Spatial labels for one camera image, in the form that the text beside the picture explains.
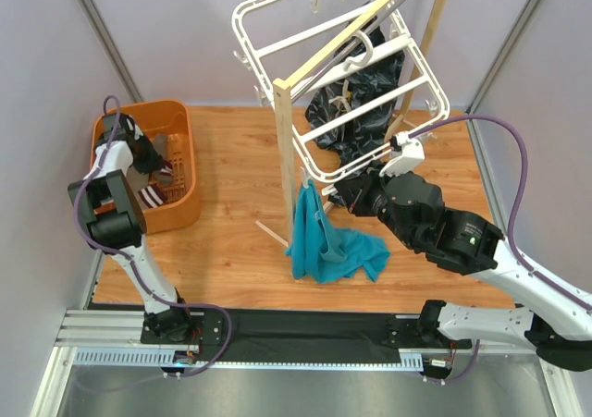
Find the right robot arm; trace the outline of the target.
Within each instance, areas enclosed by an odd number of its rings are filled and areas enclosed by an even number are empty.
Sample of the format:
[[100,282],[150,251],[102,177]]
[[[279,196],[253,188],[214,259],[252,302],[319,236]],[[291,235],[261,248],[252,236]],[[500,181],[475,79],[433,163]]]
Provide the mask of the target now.
[[533,350],[572,372],[591,368],[591,317],[530,273],[511,252],[501,230],[480,215],[449,208],[441,188],[413,172],[377,173],[335,185],[348,211],[375,217],[409,250],[436,267],[472,276],[505,290],[517,303],[508,309],[465,307],[427,300],[411,336],[429,348],[459,340],[488,340]]

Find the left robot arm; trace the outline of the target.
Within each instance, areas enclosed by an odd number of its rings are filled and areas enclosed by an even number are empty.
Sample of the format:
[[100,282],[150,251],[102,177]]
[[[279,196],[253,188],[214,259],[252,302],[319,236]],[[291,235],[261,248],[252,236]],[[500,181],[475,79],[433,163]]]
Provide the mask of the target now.
[[90,172],[68,186],[75,225],[92,248],[115,260],[140,292],[143,326],[149,335],[186,343],[196,333],[188,308],[177,289],[164,277],[146,242],[143,207],[155,208],[167,196],[155,184],[135,190],[129,170],[169,181],[172,165],[155,149],[130,115],[103,116],[105,132],[96,147]]

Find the teal cloth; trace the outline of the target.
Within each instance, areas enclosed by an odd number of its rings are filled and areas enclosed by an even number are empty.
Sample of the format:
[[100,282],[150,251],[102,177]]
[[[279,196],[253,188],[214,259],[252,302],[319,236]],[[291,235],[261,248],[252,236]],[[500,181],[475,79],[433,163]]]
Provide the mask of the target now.
[[309,180],[299,190],[286,255],[291,258],[295,279],[310,277],[326,284],[351,278],[359,269],[370,281],[377,281],[388,265],[390,251],[379,237],[334,227],[315,184]]

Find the grey maroon striped sock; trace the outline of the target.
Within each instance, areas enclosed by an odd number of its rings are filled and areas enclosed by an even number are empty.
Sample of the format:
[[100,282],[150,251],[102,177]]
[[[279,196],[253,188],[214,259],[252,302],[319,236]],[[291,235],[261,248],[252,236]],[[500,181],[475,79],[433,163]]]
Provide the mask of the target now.
[[151,183],[148,175],[140,173],[133,166],[127,172],[127,181],[143,210],[158,208],[168,201],[158,185]]

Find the white clip hanger frame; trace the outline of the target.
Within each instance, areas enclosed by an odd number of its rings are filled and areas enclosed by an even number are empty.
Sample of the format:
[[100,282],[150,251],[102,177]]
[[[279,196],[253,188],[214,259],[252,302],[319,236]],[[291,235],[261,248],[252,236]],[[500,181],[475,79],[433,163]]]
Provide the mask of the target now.
[[[242,2],[232,13],[231,26],[241,48],[236,57],[255,75],[260,101],[270,104],[275,113],[281,184],[288,199],[295,200],[297,187],[310,182],[323,196],[333,196],[337,182],[359,176],[372,164],[378,166],[380,175],[388,176],[419,166],[425,158],[421,143],[425,129],[449,117],[450,102],[399,11],[405,0],[370,0],[310,29],[264,47],[254,46],[244,18],[281,1],[285,0]],[[338,34],[287,78],[269,78],[264,58],[333,29]],[[376,80],[379,67],[399,56],[411,63],[412,76],[356,104],[353,80]],[[388,136],[372,141],[366,152],[337,169],[322,169],[312,147],[331,134],[354,130],[378,108],[387,111]]]

